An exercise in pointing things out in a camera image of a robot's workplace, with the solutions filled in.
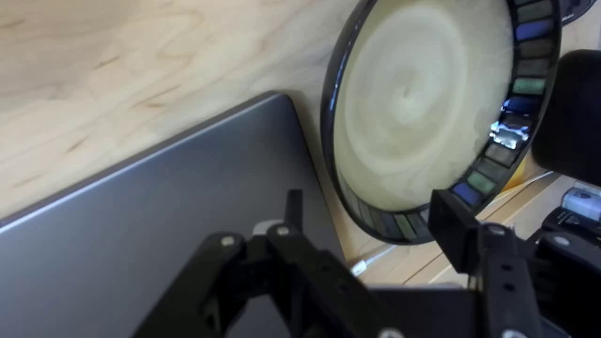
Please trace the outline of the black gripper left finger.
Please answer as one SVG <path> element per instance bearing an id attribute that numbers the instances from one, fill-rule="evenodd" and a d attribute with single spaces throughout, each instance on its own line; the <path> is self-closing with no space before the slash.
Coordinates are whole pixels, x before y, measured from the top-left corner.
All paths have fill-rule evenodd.
<path id="1" fill-rule="evenodd" d="M 223 338 L 268 297 L 292 338 L 401 338 L 392 312 L 302 233 L 302 192 L 264 235 L 213 233 L 136 327 L 135 338 Z"/>

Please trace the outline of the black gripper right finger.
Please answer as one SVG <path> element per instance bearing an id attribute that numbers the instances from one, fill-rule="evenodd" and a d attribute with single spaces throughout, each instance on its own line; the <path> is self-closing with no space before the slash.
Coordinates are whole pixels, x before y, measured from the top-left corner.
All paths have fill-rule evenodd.
<path id="1" fill-rule="evenodd" d="M 428 227 L 456 272 L 478 295 L 484 338 L 601 338 L 601 250 L 578 235 L 535 242 L 508 227 L 478 224 L 450 192 L 433 190 Z"/>

